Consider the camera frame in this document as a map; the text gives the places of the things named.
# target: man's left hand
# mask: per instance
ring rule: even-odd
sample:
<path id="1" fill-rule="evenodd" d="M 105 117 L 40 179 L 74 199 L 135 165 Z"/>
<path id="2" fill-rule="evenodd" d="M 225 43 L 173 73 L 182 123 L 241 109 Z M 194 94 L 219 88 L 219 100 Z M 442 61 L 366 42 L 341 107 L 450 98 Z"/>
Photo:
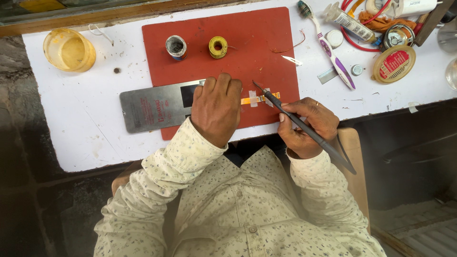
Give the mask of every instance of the man's left hand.
<path id="1" fill-rule="evenodd" d="M 233 80 L 228 73 L 221 73 L 217 80 L 209 77 L 204 86 L 195 89 L 192 124 L 216 147 L 223 148 L 238 127 L 241 90 L 241 81 Z"/>

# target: man's right hand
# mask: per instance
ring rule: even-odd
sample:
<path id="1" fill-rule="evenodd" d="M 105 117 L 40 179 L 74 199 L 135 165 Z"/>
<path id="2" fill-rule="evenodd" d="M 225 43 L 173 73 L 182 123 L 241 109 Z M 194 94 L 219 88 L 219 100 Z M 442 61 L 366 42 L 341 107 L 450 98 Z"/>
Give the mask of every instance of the man's right hand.
<path id="1" fill-rule="evenodd" d="M 208 142 L 223 148 L 232 137 L 240 121 L 240 80 L 221 73 L 216 80 L 209 77 L 204 86 L 194 92 L 191 121 Z"/>
<path id="2" fill-rule="evenodd" d="M 336 128 L 340 123 L 340 119 L 312 98 L 306 97 L 293 103 L 283 103 L 282 108 L 284 111 L 306 117 L 305 123 L 327 142 L 333 140 L 338 134 Z M 310 138 L 303 130 L 300 128 L 296 131 L 292 129 L 292 120 L 287 115 L 280 113 L 279 120 L 278 134 L 287 147 L 294 151 L 299 158 L 311 159 L 322 152 L 322 148 L 316 141 Z"/>

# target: orange cloth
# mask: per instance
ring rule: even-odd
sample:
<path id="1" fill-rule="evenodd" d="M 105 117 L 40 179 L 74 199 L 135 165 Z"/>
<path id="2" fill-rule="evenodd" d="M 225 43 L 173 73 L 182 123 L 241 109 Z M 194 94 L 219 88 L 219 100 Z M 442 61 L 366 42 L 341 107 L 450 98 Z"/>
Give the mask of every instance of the orange cloth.
<path id="1" fill-rule="evenodd" d="M 360 22 L 366 22 L 369 19 L 371 19 L 372 17 L 373 17 L 373 15 L 371 15 L 367 11 L 362 11 L 359 14 Z M 373 31 L 385 33 L 392 25 L 398 24 L 398 23 L 406 25 L 406 26 L 410 27 L 412 30 L 414 30 L 414 28 L 416 27 L 416 23 L 414 21 L 408 21 L 405 19 L 392 20 L 387 17 L 375 18 L 373 21 L 369 22 L 368 24 L 365 24 L 365 26 Z"/>

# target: shirt cuff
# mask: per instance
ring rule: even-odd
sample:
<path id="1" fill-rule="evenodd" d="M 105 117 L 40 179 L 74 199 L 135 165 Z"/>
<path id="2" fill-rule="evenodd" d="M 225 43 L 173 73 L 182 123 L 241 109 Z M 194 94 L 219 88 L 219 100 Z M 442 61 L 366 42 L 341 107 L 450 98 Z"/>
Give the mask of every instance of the shirt cuff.
<path id="1" fill-rule="evenodd" d="M 298 171 L 309 171 L 312 173 L 322 173 L 326 171 L 327 165 L 330 163 L 330 156 L 326 151 L 322 151 L 318 156 L 311 159 L 295 159 L 289 155 L 289 148 L 286 149 L 286 154 Z"/>
<path id="2" fill-rule="evenodd" d="M 224 148 L 218 148 L 208 142 L 195 129 L 188 117 L 179 127 L 165 151 L 175 164 L 193 172 L 211 164 L 228 148 L 228 144 Z"/>

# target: toothbrush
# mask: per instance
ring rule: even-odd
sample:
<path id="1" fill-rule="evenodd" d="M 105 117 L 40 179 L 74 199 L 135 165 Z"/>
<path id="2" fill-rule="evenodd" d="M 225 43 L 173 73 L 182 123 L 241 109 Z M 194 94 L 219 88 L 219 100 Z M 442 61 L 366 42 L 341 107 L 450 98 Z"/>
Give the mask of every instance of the toothbrush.
<path id="1" fill-rule="evenodd" d="M 338 75 L 340 75 L 341 79 L 344 81 L 344 83 L 346 83 L 346 85 L 350 89 L 355 90 L 356 86 L 354 85 L 354 82 L 352 81 L 351 76 L 349 75 L 349 73 L 347 72 L 347 70 L 343 66 L 343 64 L 340 62 L 340 60 L 335 56 L 335 53 L 333 52 L 333 49 L 330 46 L 327 39 L 325 39 L 324 36 L 322 35 L 322 31 L 320 29 L 320 24 L 316 18 L 316 15 L 314 15 L 314 13 L 311 10 L 311 8 L 309 7 L 309 5 L 305 4 L 301 0 L 298 1 L 297 6 L 300 10 L 300 15 L 303 18 L 311 19 L 314 22 L 314 24 L 316 25 L 317 38 L 320 41 L 320 45 L 322 46 L 322 49 L 324 50 L 324 52 L 327 53 L 328 56 L 330 57 L 330 60 L 332 61 L 336 72 L 338 72 Z"/>

